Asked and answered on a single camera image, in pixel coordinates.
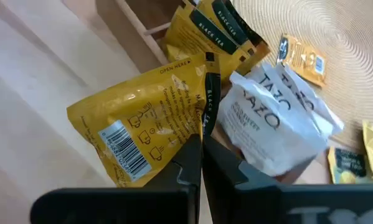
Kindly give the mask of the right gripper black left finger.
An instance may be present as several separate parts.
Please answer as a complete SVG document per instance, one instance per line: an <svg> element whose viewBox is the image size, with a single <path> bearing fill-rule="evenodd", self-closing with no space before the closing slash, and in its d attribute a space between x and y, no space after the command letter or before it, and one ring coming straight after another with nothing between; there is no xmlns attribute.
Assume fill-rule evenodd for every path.
<svg viewBox="0 0 373 224"><path fill-rule="evenodd" d="M193 134L140 188L62 188L32 205L31 224L198 224L202 143Z"/></svg>

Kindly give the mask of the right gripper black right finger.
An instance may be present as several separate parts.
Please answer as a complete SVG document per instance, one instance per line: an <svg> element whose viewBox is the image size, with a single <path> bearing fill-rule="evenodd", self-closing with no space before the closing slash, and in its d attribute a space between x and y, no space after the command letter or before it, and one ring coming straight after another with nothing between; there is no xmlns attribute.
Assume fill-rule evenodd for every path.
<svg viewBox="0 0 373 224"><path fill-rule="evenodd" d="M210 136L202 171L213 224L373 224L373 184L284 184Z"/></svg>

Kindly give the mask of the dark wooden divided tray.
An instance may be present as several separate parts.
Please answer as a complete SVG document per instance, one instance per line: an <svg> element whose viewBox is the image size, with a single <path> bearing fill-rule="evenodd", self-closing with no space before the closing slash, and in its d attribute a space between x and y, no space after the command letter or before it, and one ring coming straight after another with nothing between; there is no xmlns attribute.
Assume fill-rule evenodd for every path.
<svg viewBox="0 0 373 224"><path fill-rule="evenodd" d="M97 14L139 72L167 63L159 40L180 0L93 0Z"/></svg>

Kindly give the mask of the round woven straw placemat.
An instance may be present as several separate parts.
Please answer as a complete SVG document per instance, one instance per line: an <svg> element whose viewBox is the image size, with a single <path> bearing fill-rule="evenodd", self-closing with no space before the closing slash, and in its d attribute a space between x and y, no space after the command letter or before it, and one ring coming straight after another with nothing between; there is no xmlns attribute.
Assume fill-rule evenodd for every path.
<svg viewBox="0 0 373 224"><path fill-rule="evenodd" d="M231 0L269 44L276 63L282 34L325 57L325 86L315 89L344 123L333 140L361 149L362 122L373 124L373 0Z"/></svg>

